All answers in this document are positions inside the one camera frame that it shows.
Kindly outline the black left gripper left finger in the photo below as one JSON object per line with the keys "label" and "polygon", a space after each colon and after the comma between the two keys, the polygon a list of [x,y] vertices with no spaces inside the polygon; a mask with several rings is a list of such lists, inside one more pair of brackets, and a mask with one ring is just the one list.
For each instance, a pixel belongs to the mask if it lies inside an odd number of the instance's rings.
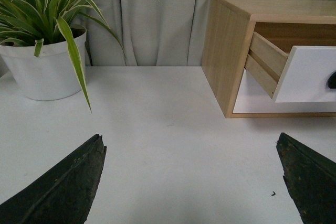
{"label": "black left gripper left finger", "polygon": [[84,223],[100,182],[107,148],[94,135],[1,204],[1,223]]}

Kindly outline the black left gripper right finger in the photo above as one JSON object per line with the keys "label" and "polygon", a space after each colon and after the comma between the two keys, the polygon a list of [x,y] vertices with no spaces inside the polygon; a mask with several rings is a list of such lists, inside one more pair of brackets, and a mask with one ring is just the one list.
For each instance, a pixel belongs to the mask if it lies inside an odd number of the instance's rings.
{"label": "black left gripper right finger", "polygon": [[303,223],[335,223],[335,162],[281,133],[284,182]]}

